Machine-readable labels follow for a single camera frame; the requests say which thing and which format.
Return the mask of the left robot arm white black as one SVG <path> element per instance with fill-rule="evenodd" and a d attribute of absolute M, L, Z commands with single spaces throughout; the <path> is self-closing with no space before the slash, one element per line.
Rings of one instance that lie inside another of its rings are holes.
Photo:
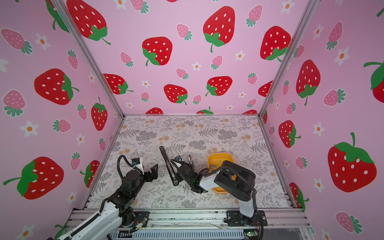
<path fill-rule="evenodd" d="M 58 240 L 103 240 L 111 239 L 110 233 L 119 227 L 129 227 L 132 234 L 148 224 L 149 213 L 134 213 L 132 204 L 145 183 L 158 178 L 158 167 L 155 164 L 145 172 L 140 158 L 130 163 L 126 156 L 120 155 L 117 160 L 117 171 L 121 178 L 121 186 L 108 198 L 103 199 L 99 210 L 83 221 L 73 230 L 57 237 Z"/>

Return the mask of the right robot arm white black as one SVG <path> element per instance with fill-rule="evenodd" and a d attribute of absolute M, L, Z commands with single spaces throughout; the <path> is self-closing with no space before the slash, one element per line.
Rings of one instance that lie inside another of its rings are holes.
<path fill-rule="evenodd" d="M 183 161 L 180 156 L 171 159 L 170 163 L 177 169 L 178 180 L 184 180 L 192 192 L 202 194 L 220 187 L 239 201 L 240 216 L 225 220 L 226 223 L 235 226 L 263 226 L 261 223 L 263 216 L 256 203 L 256 175 L 252 171 L 230 161 L 224 161 L 220 167 L 211 172 L 205 168 L 197 173 L 192 165 Z"/>

